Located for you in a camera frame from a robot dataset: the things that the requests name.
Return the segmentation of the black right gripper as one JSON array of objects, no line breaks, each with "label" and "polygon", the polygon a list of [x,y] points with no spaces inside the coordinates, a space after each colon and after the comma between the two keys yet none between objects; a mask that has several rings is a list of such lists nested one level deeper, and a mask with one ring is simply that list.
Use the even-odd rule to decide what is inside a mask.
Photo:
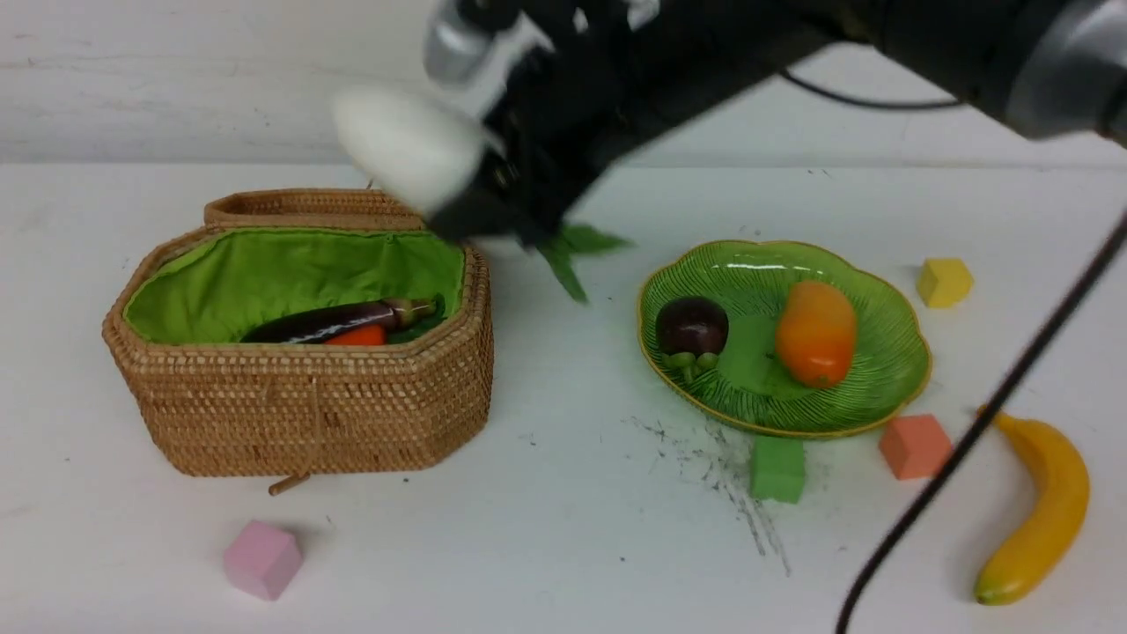
[{"label": "black right gripper", "polygon": [[639,23],[625,1],[575,5],[569,47],[534,45],[482,116],[494,132],[523,105],[538,144],[582,193],[620,157],[772,75],[793,36],[780,1],[660,1]]}]

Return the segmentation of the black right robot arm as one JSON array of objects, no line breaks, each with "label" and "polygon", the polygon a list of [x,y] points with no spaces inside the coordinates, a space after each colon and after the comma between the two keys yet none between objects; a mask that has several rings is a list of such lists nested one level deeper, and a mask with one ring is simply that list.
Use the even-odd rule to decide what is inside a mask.
[{"label": "black right robot arm", "polygon": [[548,37],[470,128],[458,175],[415,208],[443,240],[540,245],[618,159],[832,44],[881,52],[1024,139],[1124,144],[1122,1],[444,1],[427,75],[465,84],[527,18]]}]

